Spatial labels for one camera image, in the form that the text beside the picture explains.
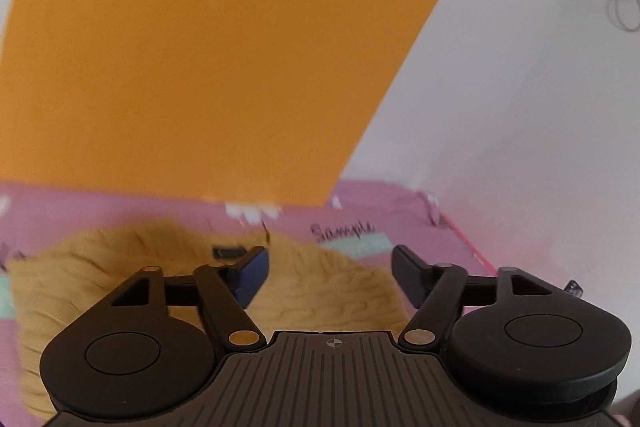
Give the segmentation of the pink printed bed sheet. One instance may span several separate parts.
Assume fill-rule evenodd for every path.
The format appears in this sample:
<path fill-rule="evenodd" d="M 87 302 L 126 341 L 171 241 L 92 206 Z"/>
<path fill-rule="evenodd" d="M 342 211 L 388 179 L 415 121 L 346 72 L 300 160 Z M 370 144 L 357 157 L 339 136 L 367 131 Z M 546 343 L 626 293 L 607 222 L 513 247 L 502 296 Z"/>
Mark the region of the pink printed bed sheet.
<path fill-rule="evenodd" d="M 270 277 L 248 313 L 266 335 L 399 332 L 410 308 L 390 275 L 398 244 L 428 262 L 488 271 L 434 202 L 392 184 L 346 181 L 326 205 L 280 210 L 3 185 L 2 424 L 39 426 L 52 416 L 41 350 L 145 265 L 188 274 L 216 246 L 264 245 Z"/>

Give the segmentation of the mustard cable-knit cardigan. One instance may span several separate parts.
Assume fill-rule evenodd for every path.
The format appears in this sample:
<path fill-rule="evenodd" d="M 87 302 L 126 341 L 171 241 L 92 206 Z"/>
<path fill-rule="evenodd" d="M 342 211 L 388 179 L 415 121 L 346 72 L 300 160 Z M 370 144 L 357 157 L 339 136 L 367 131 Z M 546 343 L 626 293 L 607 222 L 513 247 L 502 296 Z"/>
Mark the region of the mustard cable-knit cardigan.
<path fill-rule="evenodd" d="M 277 331 L 398 335 L 408 321 L 390 271 L 282 234 L 206 236 L 172 221 L 82 232 L 8 266 L 26 421 L 40 425 L 54 414 L 39 370 L 48 342 L 148 265 L 166 277 L 194 277 L 195 303 L 170 305 L 176 319 L 200 329 L 230 309 L 231 291 L 214 272 L 223 266 L 213 257 L 216 246 L 267 249 L 267 280 L 246 311 L 265 337 Z"/>

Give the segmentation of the orange headboard panel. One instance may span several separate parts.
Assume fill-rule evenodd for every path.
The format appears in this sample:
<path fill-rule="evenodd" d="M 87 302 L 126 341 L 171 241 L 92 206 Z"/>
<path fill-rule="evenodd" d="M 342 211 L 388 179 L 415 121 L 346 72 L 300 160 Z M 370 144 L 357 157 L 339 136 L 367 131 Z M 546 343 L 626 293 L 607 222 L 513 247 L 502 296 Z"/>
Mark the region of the orange headboard panel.
<path fill-rule="evenodd" d="M 13 0 L 3 180 L 320 205 L 438 0 Z"/>

